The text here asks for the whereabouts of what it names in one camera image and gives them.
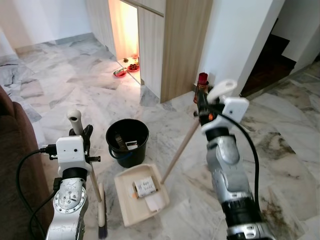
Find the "brown sofa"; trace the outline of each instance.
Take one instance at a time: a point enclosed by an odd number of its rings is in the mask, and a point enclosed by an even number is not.
[[[0,86],[0,239],[30,239],[30,215],[18,197],[15,178],[21,158],[37,149],[35,132],[25,111],[19,103],[12,102]],[[25,161],[20,182],[32,209],[49,196],[39,153]],[[51,204],[44,206],[37,216],[47,230],[53,216]]]

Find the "beige dustpan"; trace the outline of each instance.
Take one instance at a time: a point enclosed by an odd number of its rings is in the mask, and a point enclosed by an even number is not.
[[[130,194],[129,189],[132,187],[134,181],[138,181],[149,176],[153,176],[155,185],[158,188],[158,191],[150,196],[157,194],[164,203],[164,206],[158,211],[151,211],[149,209],[145,197],[137,199],[133,198]],[[140,164],[115,176],[115,188],[120,202],[124,226],[128,227],[146,220],[158,214],[169,204],[170,200],[166,187],[164,184],[160,184],[160,181],[161,176],[155,164]]]

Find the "black bucket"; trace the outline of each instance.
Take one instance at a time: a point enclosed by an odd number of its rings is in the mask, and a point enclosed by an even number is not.
[[[125,143],[137,141],[138,147],[132,150],[120,149],[115,138],[116,134],[119,134]],[[122,119],[115,122],[109,127],[105,135],[111,157],[116,159],[124,168],[131,168],[144,161],[148,137],[147,126],[136,119]]]

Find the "white wall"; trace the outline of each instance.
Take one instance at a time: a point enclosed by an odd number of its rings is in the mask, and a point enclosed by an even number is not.
[[[285,1],[272,34],[290,40],[282,55],[297,62],[294,72],[311,64],[319,53],[315,44],[316,38],[320,38],[319,25],[319,0]]]
[[[6,35],[4,34],[2,28],[0,27],[0,57],[12,55],[15,53],[16,52],[10,46],[10,43],[6,38]]]
[[[91,32],[85,0],[0,0],[0,24],[13,48]]]
[[[209,82],[224,79],[244,87],[284,0],[214,0],[198,73]]]

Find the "open cabinet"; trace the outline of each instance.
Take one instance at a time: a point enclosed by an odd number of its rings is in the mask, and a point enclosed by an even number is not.
[[[213,0],[87,0],[96,38],[123,67],[138,62],[139,71],[130,74],[160,102],[193,90],[212,3]]]

